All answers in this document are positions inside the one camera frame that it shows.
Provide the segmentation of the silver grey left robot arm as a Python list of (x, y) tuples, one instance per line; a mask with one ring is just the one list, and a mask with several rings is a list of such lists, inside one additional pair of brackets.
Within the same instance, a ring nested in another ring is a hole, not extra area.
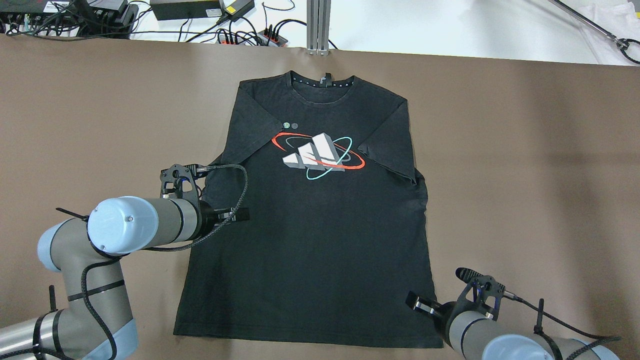
[(125, 360), (138, 347), (121, 259), (139, 250), (201, 244), (224, 224), (249, 219), (246, 207), (212, 209), (201, 201), (121, 196), (46, 230), (38, 257), (59, 272), (68, 305), (1, 330), (3, 360)]

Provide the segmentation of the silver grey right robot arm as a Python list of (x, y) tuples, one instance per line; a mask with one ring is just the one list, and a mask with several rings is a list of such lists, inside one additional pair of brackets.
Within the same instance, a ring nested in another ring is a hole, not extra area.
[(606, 339), (585, 342), (576, 338), (551, 337), (535, 326), (534, 333), (521, 334), (503, 327), (478, 303), (462, 295), (458, 301), (438, 303), (410, 291), (406, 304), (431, 317), (436, 332), (464, 360), (618, 360), (605, 346)]

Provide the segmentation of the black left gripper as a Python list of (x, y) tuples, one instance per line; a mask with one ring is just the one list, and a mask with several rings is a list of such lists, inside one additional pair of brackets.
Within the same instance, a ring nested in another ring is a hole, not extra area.
[(199, 210), (201, 219), (199, 239), (208, 237), (215, 230), (217, 224), (224, 223), (225, 221), (237, 223), (249, 221), (250, 219), (249, 208), (215, 209), (205, 201), (199, 201)]

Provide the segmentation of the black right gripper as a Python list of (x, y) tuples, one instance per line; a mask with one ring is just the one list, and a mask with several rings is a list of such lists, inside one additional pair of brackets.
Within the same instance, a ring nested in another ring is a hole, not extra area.
[(409, 291), (406, 296), (405, 304), (414, 312), (425, 313), (432, 316), (435, 331), (439, 335), (448, 335), (450, 328), (450, 320), (452, 319), (453, 310), (457, 302), (448, 301), (444, 304), (438, 301), (422, 297), (416, 292)]

